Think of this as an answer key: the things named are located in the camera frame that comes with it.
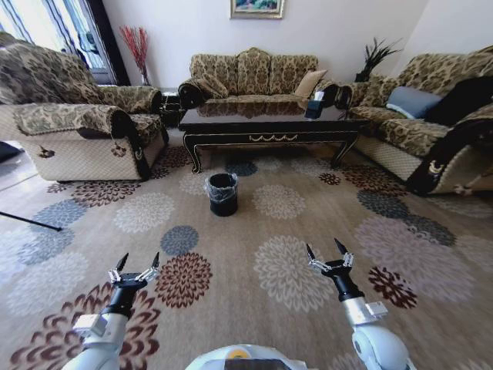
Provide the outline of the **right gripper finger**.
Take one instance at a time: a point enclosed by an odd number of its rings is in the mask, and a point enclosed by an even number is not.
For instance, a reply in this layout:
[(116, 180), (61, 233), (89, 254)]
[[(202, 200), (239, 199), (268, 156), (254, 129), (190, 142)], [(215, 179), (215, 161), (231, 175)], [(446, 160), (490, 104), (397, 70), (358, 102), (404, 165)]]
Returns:
[(316, 259), (311, 247), (309, 244), (306, 244), (307, 247), (307, 256), (309, 259), (309, 265), (315, 267), (316, 269), (323, 271), (323, 272), (328, 272), (328, 266), (322, 262)]
[(334, 239), (335, 244), (337, 245), (338, 250), (343, 255), (342, 257), (342, 266), (343, 267), (352, 267), (354, 262), (354, 254), (350, 253), (347, 248), (337, 239)]

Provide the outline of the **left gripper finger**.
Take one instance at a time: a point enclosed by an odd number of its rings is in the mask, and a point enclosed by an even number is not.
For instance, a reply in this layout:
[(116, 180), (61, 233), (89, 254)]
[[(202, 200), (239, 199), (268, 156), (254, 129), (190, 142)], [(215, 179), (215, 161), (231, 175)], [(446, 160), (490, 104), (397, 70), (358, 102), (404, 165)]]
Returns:
[(128, 256), (129, 253), (124, 254), (124, 256), (121, 259), (119, 259), (119, 261), (116, 263), (116, 266), (112, 270), (109, 270), (109, 281), (112, 284), (115, 284), (116, 282), (122, 280), (122, 276), (120, 275), (120, 272), (123, 270)]
[(159, 252), (156, 253), (156, 256), (153, 259), (153, 262), (151, 263), (151, 267), (144, 270), (142, 273), (138, 274), (135, 277), (135, 281), (151, 281), (153, 280), (157, 274), (159, 273), (158, 271), (159, 267)]

